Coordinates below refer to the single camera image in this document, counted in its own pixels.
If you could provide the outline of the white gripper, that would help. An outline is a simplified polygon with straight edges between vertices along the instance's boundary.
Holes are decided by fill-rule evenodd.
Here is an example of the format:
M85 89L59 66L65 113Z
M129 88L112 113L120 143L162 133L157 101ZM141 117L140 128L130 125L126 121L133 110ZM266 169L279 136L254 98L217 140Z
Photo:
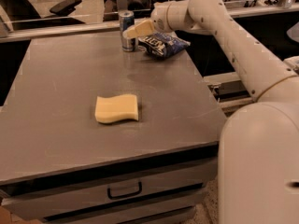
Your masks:
M159 32L166 33L170 31L167 21L168 3L155 3L150 17L151 20L144 20L126 29L122 36L126 39L138 38L141 36L151 35L155 29Z

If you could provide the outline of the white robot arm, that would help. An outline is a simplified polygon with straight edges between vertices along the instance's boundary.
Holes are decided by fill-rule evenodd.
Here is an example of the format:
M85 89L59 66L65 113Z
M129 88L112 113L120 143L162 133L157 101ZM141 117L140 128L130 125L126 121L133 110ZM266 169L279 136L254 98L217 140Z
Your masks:
M156 4L124 35L195 26L215 37L253 100L221 130L219 224L299 224L298 74L239 25L222 0Z

